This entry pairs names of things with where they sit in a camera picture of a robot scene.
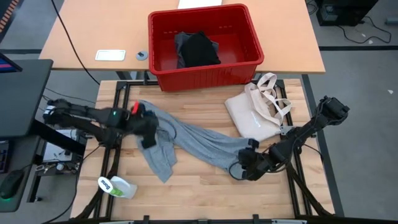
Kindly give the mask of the white paper sheet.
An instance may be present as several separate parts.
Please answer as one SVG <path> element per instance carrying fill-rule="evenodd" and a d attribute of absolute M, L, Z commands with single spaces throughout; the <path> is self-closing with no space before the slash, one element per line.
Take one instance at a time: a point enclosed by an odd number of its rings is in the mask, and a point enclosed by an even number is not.
<path fill-rule="evenodd" d="M 223 0 L 179 0 L 178 9 L 191 9 L 198 7 L 211 7 L 222 5 Z"/>

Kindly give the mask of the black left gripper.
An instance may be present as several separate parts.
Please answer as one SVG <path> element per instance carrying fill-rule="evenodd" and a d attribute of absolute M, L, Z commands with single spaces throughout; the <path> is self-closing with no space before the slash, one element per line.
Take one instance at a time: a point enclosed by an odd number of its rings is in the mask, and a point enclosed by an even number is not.
<path fill-rule="evenodd" d="M 131 115 L 126 126 L 127 134 L 142 136 L 142 147 L 148 149 L 155 146 L 155 132 L 159 125 L 158 118 L 152 110 L 148 110 L 144 104 L 139 104 L 138 114 Z"/>

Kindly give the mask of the red plastic laundry bin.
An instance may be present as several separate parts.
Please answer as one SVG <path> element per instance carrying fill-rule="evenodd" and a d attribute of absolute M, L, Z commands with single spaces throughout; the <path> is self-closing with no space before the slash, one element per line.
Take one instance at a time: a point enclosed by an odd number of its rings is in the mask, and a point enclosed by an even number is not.
<path fill-rule="evenodd" d="M 154 11 L 148 16 L 149 71 L 162 91 L 245 84 L 264 61 L 249 9 L 227 4 L 193 9 Z M 218 43 L 219 65 L 178 68 L 174 37 L 202 31 Z"/>

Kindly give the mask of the white spray bottle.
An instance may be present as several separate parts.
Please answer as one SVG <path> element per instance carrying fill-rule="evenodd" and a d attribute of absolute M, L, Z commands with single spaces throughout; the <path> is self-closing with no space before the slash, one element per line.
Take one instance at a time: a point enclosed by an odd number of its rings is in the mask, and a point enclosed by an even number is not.
<path fill-rule="evenodd" d="M 113 197 L 132 199 L 137 192 L 137 185 L 130 184 L 118 176 L 110 179 L 99 177 L 98 185 L 101 190 Z"/>

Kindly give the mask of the white rectangular pad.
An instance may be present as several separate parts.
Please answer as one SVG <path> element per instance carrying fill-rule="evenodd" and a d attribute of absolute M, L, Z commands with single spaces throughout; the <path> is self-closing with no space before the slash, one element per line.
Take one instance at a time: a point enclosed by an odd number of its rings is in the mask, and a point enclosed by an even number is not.
<path fill-rule="evenodd" d="M 125 59 L 125 50 L 98 50 L 95 56 L 97 61 L 123 61 Z"/>

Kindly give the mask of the cream canvas tote bag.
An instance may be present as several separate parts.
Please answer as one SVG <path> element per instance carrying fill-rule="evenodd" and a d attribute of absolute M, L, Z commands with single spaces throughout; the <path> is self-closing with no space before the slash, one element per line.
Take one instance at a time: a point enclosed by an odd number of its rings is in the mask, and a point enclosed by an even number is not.
<path fill-rule="evenodd" d="M 225 101 L 240 135 L 259 142 L 280 134 L 285 115 L 292 103 L 286 98 L 278 98 L 274 90 L 277 75 L 267 73 L 256 84 L 248 83 L 244 91 Z"/>

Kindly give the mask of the grey Reebok t-shirt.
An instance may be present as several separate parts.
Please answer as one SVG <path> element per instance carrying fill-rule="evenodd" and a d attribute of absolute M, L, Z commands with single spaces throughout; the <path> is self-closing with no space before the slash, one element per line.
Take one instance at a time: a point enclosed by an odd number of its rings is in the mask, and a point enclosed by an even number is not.
<path fill-rule="evenodd" d="M 152 110 L 159 119 L 155 132 L 156 145 L 144 149 L 142 137 L 138 136 L 137 147 L 142 152 L 152 172 L 165 183 L 173 174 L 172 167 L 177 163 L 175 146 L 182 148 L 197 159 L 231 172 L 240 179 L 243 169 L 234 165 L 238 161 L 238 152 L 250 147 L 248 139 L 233 138 L 204 129 L 172 116 L 152 103 L 141 100 L 148 110 Z"/>

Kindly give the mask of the tan wooden desk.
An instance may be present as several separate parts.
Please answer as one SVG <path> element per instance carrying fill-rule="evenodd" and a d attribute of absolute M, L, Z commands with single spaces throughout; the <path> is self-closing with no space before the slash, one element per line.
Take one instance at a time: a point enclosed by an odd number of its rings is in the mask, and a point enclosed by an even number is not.
<path fill-rule="evenodd" d="M 323 74 L 325 67 L 305 0 L 223 0 L 248 7 L 264 52 L 260 72 Z M 178 0 L 65 0 L 40 53 L 55 70 L 146 70 L 148 16 Z M 97 61 L 98 50 L 125 50 L 123 61 Z"/>

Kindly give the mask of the black side desk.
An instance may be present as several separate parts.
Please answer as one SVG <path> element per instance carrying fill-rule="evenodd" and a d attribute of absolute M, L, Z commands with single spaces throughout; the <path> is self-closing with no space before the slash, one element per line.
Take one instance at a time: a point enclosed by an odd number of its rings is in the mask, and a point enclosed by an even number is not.
<path fill-rule="evenodd" d="M 17 60 L 20 72 L 0 73 L 0 141 L 33 134 L 53 61 Z"/>

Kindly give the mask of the black monitor with lit screen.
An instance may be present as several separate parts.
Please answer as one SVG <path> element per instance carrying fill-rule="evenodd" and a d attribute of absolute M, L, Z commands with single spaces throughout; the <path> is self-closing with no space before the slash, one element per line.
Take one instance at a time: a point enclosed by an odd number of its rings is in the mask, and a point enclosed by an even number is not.
<path fill-rule="evenodd" d="M 0 73 L 21 72 L 23 68 L 0 53 Z"/>

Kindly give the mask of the black computer tower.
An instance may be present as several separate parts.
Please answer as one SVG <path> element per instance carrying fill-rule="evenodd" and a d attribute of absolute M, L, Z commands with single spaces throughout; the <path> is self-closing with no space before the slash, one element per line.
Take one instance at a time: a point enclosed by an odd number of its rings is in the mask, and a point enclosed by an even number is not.
<path fill-rule="evenodd" d="M 379 0 L 315 0 L 320 26 L 356 26 Z"/>

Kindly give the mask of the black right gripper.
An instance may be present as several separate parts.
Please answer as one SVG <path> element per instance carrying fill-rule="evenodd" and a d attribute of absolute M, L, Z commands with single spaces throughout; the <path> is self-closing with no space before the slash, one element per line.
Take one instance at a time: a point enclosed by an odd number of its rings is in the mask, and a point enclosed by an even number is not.
<path fill-rule="evenodd" d="M 260 179 L 272 166 L 272 161 L 268 154 L 258 153 L 254 149 L 259 147 L 259 141 L 248 139 L 250 148 L 242 149 L 238 152 L 238 161 L 241 165 L 241 178 L 248 181 L 256 181 Z"/>

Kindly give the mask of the black computer mouse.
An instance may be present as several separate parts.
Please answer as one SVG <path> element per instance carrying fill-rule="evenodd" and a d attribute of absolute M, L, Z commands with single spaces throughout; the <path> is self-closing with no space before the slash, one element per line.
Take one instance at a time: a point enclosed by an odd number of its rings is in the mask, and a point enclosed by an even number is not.
<path fill-rule="evenodd" d="M 23 170 L 13 170 L 11 171 L 3 180 L 0 185 L 0 198 L 9 199 L 13 197 L 22 182 L 24 177 Z"/>

